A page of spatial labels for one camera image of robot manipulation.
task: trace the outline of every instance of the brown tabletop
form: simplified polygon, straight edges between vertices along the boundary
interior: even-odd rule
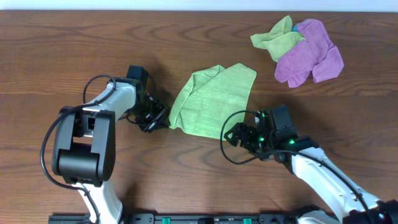
[[[321,20],[338,46],[340,76],[289,88],[252,46],[284,16]],[[248,109],[286,104],[299,134],[316,140],[357,184],[398,198],[398,15],[340,12],[0,12],[0,223],[46,223],[88,212],[77,192],[50,183],[39,161],[44,134],[65,105],[81,104],[93,76],[142,65],[172,106],[192,72],[236,63],[257,71]],[[90,87],[88,97],[104,89]],[[147,89],[153,90],[149,82]],[[53,136],[47,146],[50,166]],[[276,162],[229,163],[217,139],[180,129],[142,133],[116,124],[116,193],[129,212],[257,213],[316,204],[330,209]],[[226,147],[234,159],[244,149]]]

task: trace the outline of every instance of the purple cloth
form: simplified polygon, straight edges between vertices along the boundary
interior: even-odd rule
[[[306,19],[297,25],[297,30],[306,40],[297,43],[279,59],[275,78],[280,82],[287,81],[291,88],[303,84],[311,71],[316,83],[336,78],[344,63],[322,22]]]

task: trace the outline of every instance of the white wall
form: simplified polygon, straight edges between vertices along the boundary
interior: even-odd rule
[[[0,9],[398,12],[398,0],[0,0]]]

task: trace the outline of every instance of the green cloth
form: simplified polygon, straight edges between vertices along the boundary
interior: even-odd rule
[[[221,65],[194,72],[174,101],[170,128],[187,134],[220,138],[225,120],[245,110],[257,73],[241,63],[227,69]],[[244,113],[232,117],[224,131],[243,122]]]
[[[286,16],[279,21],[269,33],[250,36],[254,47],[267,49],[273,61],[278,60],[290,51],[299,41],[305,40],[299,32],[292,32],[293,21]]]

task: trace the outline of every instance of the crumpled cloth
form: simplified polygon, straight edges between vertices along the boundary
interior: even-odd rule
[[[232,113],[246,109],[256,75],[256,71],[241,63],[227,69],[216,65],[194,72],[174,101],[170,128],[219,139],[225,120]],[[244,113],[233,116],[224,130],[230,130],[243,119]]]
[[[344,63],[322,22],[306,19],[294,29],[303,34],[306,40],[298,42],[279,59],[275,78],[281,83],[287,81],[291,88],[303,84],[310,72],[315,83],[336,78]]]
[[[290,16],[281,19],[270,32],[250,36],[254,47],[268,50],[273,61],[278,60],[290,51],[297,42],[305,40],[299,32],[292,32],[293,21]]]

